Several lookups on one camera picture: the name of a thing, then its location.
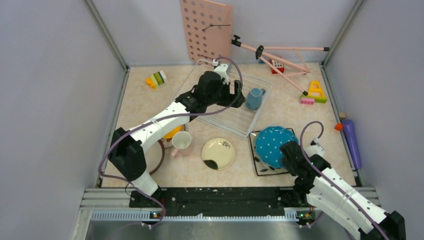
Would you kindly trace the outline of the blue mug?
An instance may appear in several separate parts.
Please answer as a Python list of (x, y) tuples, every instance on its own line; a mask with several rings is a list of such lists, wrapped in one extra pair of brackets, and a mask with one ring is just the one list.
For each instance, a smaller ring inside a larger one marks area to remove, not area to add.
[(264, 88), (252, 88), (246, 97), (246, 108), (252, 111), (257, 111), (263, 103), (265, 93), (266, 90)]

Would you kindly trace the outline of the blue polka dot plate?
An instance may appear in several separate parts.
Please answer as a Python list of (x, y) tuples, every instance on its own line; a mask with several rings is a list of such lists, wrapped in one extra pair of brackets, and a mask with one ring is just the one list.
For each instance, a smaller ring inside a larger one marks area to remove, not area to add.
[(255, 151), (269, 167), (281, 169), (285, 167), (282, 161), (285, 155), (280, 147), (290, 141), (299, 142), (292, 130), (282, 126), (268, 126), (256, 136)]

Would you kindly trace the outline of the square floral plate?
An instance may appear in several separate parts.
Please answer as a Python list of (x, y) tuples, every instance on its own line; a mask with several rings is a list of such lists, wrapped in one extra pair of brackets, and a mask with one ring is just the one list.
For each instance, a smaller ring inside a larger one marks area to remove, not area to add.
[(250, 150), (251, 150), (252, 159), (253, 159), (253, 165), (254, 165), (256, 175), (259, 176), (259, 177), (262, 177), (262, 176), (273, 176), (273, 175), (286, 175), (286, 174), (288, 174), (289, 172), (285, 167), (284, 168), (273, 168), (273, 167), (268, 166), (266, 163), (262, 162), (262, 160), (260, 160), (259, 155), (256, 153), (256, 145), (255, 145), (256, 137), (257, 137), (257, 135), (260, 131), (262, 131), (262, 130), (252, 131), (248, 136), (249, 143), (250, 143)]

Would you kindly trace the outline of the pink mug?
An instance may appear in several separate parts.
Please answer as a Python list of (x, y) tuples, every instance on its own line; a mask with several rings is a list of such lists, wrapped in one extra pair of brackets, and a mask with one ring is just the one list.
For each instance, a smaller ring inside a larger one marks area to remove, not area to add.
[(194, 149), (194, 141), (188, 131), (179, 131), (172, 138), (174, 147), (171, 155), (174, 158), (189, 156)]

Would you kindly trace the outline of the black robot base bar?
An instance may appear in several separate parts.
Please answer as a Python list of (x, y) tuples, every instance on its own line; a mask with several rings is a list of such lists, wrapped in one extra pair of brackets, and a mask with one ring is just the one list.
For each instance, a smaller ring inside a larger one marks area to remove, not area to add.
[(292, 187), (160, 187), (151, 196), (165, 207), (172, 203), (265, 203), (284, 208), (314, 208)]

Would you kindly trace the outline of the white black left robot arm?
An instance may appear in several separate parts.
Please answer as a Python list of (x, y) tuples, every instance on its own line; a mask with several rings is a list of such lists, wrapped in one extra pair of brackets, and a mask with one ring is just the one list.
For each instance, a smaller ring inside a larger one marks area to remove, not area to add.
[(147, 171), (145, 151), (176, 127), (198, 116), (208, 116), (209, 106), (221, 106), (215, 111), (216, 114), (229, 107), (240, 107), (243, 102), (242, 89), (242, 75), (234, 81), (234, 93), (231, 94), (230, 84), (222, 74), (206, 71), (192, 89), (179, 95), (156, 116), (131, 130), (116, 130), (104, 158), (115, 166), (125, 181), (141, 192), (141, 200), (147, 206), (154, 207), (160, 202), (161, 194), (157, 191), (158, 184)]

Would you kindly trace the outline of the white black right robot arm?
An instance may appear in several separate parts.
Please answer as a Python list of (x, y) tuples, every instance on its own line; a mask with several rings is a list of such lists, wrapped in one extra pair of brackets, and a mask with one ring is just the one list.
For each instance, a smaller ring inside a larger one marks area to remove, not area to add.
[(375, 205), (344, 181), (319, 154), (308, 156), (295, 141), (280, 147), (282, 163), (295, 177), (293, 200), (312, 205), (339, 223), (355, 240), (404, 240), (404, 217)]

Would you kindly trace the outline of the red toy block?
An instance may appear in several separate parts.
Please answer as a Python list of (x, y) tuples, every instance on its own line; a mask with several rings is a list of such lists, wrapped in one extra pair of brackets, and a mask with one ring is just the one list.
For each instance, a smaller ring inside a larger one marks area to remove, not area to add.
[[(284, 67), (284, 65), (283, 65), (282, 63), (280, 63), (280, 62), (278, 62), (278, 61), (275, 61), (275, 60), (273, 60), (273, 59), (269, 59), (269, 60), (268, 60), (268, 62), (269, 62), (271, 65), (273, 65), (276, 69), (278, 69), (280, 72), (284, 73), (284, 71), (285, 71), (285, 67)], [(278, 74), (278, 72), (277, 72), (277, 71), (275, 71), (275, 69), (273, 69), (272, 67), (271, 67), (271, 73), (272, 73), (272, 74)]]

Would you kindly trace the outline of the pink tripod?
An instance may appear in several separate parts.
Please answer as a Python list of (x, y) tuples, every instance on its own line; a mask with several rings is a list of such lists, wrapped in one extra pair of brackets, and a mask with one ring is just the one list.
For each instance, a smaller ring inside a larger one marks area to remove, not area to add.
[[(257, 60), (261, 60), (265, 64), (267, 64), (272, 70), (274, 70), (277, 74), (283, 77), (287, 82), (289, 82), (297, 90), (299, 90), (303, 96), (307, 96), (308, 91), (303, 89), (302, 87), (300, 87), (298, 84), (296, 84), (290, 79), (290, 77), (306, 75), (312, 72), (311, 68), (307, 65), (304, 58), (302, 57), (300, 51), (329, 52), (331, 49), (330, 47), (284, 47), (284, 46), (264, 46), (264, 45), (253, 47), (246, 43), (242, 43), (240, 39), (241, 39), (240, 36), (234, 35), (233, 38), (231, 39), (231, 44), (236, 47), (253, 52)], [(293, 51), (299, 58), (301, 64), (282, 58), (280, 56), (274, 55), (272, 53), (266, 52), (266, 50)], [(277, 63), (284, 65), (284, 67), (289, 67), (293, 70), (296, 70), (297, 72), (293, 74), (285, 74), (282, 71), (280, 71), (276, 66), (274, 66), (271, 62), (267, 61), (266, 59), (273, 60)]]

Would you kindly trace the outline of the cream small leaf plate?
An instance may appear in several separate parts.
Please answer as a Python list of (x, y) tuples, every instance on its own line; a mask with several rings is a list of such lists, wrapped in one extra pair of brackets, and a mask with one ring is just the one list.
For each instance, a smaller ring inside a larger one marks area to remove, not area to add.
[(235, 161), (236, 151), (233, 144), (224, 138), (209, 140), (202, 148), (201, 160), (210, 169), (222, 171)]

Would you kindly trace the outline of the pink pegboard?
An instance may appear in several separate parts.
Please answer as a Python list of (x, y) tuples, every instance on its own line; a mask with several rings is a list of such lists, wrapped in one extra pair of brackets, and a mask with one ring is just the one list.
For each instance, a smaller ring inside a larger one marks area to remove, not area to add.
[(232, 57), (233, 5), (211, 0), (180, 0), (179, 5), (190, 61)]

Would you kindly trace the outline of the yellow green pink toy blocks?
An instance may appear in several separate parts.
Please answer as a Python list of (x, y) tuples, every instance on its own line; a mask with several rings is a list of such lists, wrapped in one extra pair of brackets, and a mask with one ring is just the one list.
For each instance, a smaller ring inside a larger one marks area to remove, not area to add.
[(307, 95), (301, 95), (299, 102), (303, 105), (325, 104), (327, 102), (324, 90), (319, 81), (311, 81)]

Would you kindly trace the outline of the yellow bowl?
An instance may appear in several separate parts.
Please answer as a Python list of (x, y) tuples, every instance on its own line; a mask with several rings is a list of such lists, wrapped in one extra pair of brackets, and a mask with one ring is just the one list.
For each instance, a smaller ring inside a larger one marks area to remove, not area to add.
[(180, 131), (184, 130), (184, 125), (180, 125), (176, 128), (174, 128), (173, 130), (171, 130), (170, 132), (168, 132), (167, 134), (165, 134), (162, 138), (163, 139), (172, 139), (174, 137), (174, 135)]

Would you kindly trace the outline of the red rimmed white plate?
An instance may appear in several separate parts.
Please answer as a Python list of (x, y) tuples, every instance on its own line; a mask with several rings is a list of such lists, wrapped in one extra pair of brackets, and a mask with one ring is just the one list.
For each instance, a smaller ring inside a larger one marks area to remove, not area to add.
[(146, 153), (147, 170), (153, 175), (159, 170), (165, 158), (165, 147), (161, 140), (155, 142)]

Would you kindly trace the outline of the orange small cube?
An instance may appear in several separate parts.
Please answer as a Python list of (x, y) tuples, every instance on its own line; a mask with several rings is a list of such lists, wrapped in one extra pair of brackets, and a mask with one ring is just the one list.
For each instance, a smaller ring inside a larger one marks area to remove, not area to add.
[(343, 124), (342, 123), (337, 123), (336, 125), (335, 125), (335, 127), (334, 127), (334, 129), (335, 130), (337, 130), (337, 131), (342, 131), (343, 130)]

